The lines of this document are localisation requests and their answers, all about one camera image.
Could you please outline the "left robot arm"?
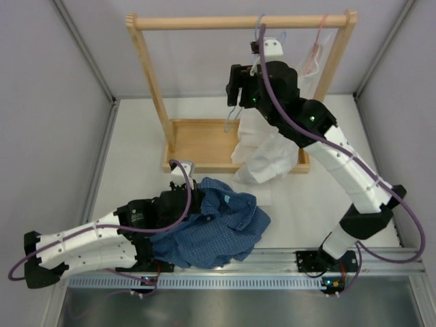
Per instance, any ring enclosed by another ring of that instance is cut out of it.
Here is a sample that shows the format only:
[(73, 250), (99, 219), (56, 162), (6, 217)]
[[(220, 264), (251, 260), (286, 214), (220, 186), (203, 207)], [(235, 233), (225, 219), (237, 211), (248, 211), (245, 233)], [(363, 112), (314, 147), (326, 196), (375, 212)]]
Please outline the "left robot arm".
[(25, 282), (30, 289), (72, 275), (107, 268), (120, 272), (157, 269), (151, 237), (200, 212), (205, 192), (172, 183), (152, 199), (132, 200), (106, 216), (55, 234), (24, 235)]

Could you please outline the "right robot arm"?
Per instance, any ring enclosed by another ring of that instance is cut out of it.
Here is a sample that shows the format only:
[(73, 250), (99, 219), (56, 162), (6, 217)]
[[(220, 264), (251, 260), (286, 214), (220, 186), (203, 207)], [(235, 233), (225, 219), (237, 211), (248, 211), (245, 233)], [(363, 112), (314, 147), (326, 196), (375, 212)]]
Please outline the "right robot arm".
[(356, 163), (359, 155), (333, 114), (322, 102), (300, 96), (295, 69), (282, 61), (270, 61), (266, 68), (266, 73), (252, 74), (248, 65), (232, 65), (225, 88), (228, 105), (257, 109), (282, 136), (316, 158), (350, 197), (351, 206), (317, 254), (321, 268), (334, 270), (357, 241), (386, 228), (399, 203), (391, 192), (404, 198), (406, 190), (402, 185), (383, 189), (370, 167)]

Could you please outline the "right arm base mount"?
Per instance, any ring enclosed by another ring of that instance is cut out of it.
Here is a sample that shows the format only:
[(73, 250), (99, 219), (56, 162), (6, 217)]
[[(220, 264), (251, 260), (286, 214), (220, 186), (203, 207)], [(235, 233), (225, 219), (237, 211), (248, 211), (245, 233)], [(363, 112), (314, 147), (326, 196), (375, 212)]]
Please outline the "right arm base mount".
[(355, 251), (346, 251), (339, 259), (331, 258), (321, 250), (296, 251), (298, 272), (314, 274), (322, 273), (356, 273), (358, 259)]

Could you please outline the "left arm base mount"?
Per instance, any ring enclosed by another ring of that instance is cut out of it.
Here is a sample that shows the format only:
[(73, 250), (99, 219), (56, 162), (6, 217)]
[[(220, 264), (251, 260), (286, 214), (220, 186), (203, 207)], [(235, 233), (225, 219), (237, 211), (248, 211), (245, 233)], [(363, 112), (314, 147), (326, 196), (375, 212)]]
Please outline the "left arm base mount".
[(173, 264), (161, 260), (154, 260), (146, 268), (146, 270), (142, 272), (142, 276), (140, 277), (142, 281), (140, 282), (140, 285), (156, 287), (161, 273), (173, 273), (173, 272), (174, 272)]

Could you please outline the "blue wire hanger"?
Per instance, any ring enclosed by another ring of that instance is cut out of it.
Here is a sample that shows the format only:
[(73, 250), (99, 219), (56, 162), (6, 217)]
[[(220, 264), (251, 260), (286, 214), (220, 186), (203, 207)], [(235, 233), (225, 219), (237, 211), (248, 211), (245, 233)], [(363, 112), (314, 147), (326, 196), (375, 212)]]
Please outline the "blue wire hanger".
[[(260, 29), (260, 23), (261, 23), (261, 20), (262, 20), (263, 17), (265, 17), (265, 13), (260, 14), (260, 15), (258, 16), (257, 20), (256, 20), (255, 27), (254, 27), (254, 30), (253, 30), (254, 40), (255, 40), (255, 41), (258, 41), (258, 38), (259, 38), (259, 29)], [(278, 36), (278, 37), (275, 37), (275, 39), (278, 40), (279, 43), (280, 43), (281, 45), (284, 45), (284, 43), (285, 43), (285, 41), (286, 41), (286, 38), (287, 38), (287, 32), (286, 32), (286, 31), (282, 31), (282, 32), (280, 32), (279, 36)], [(236, 109), (238, 109), (238, 112), (234, 115), (233, 119), (230, 119), (231, 116), (232, 116), (232, 114), (234, 113), (234, 111), (235, 111)], [(236, 122), (236, 120), (239, 118), (239, 116), (240, 116), (242, 110), (243, 110), (242, 107), (240, 107), (240, 106), (234, 106), (234, 107), (229, 111), (228, 116), (227, 116), (227, 118), (226, 118), (226, 120), (225, 120), (225, 123), (224, 123), (224, 126), (223, 126), (223, 131), (224, 131), (226, 134), (229, 133), (229, 132), (234, 128), (235, 122)]]

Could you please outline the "blue checked shirt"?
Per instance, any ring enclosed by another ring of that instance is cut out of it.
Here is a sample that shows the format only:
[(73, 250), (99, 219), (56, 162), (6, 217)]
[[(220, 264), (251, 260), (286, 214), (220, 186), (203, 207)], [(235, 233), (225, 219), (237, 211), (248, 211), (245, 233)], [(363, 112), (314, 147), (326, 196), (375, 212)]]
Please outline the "blue checked shirt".
[(200, 213), (167, 232), (150, 237), (156, 259), (181, 268), (213, 269), (243, 261), (271, 223), (256, 197), (237, 193), (226, 183), (205, 177)]

